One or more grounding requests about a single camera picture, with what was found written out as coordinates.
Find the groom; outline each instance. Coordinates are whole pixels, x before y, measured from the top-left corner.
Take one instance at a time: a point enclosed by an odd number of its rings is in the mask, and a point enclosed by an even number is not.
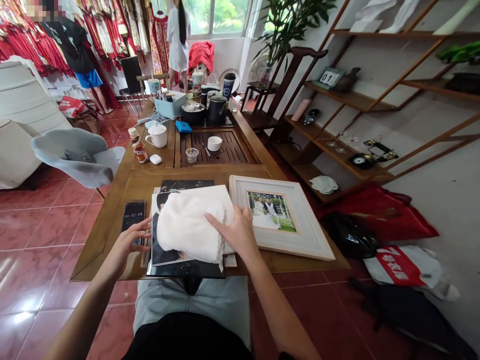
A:
[[[266,202],[263,203],[263,207],[267,213],[269,213],[272,217],[276,218],[276,224],[280,226],[280,218],[278,215],[279,213],[277,212],[275,205],[271,202],[269,197],[266,198]]]

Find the white wedding dress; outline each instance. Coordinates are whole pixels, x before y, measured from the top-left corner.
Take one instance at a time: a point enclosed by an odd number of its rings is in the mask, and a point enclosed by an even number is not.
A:
[[[280,225],[277,225],[272,220],[272,215],[269,213],[264,213],[264,204],[260,201],[255,201],[255,208],[253,209],[253,222],[252,225],[259,227],[259,228],[266,228],[266,229],[280,229]]]

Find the pink bottle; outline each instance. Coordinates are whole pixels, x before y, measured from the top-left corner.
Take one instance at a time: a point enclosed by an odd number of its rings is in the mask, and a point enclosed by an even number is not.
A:
[[[305,110],[309,107],[310,103],[312,102],[311,99],[304,99],[298,109],[295,111],[293,116],[291,117],[292,121],[298,121],[300,117],[304,114]]]

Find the gray pants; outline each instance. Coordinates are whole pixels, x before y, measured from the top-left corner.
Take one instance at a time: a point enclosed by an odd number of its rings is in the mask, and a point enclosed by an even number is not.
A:
[[[188,295],[179,279],[138,281],[133,333],[144,324],[155,323],[167,314],[189,312],[205,315],[237,334],[250,349],[250,305],[246,276],[203,279],[194,296]]]

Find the black shirt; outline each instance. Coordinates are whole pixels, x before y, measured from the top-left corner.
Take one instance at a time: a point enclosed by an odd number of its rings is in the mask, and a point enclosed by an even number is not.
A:
[[[243,341],[209,317],[174,312],[138,328],[123,357],[130,359],[254,359]],[[282,353],[280,359],[290,360]]]
[[[70,69],[79,74],[87,74],[95,69],[82,44],[82,41],[88,41],[87,32],[83,27],[66,17],[60,18],[59,21],[44,21],[40,24],[45,33],[55,40],[63,51]]]

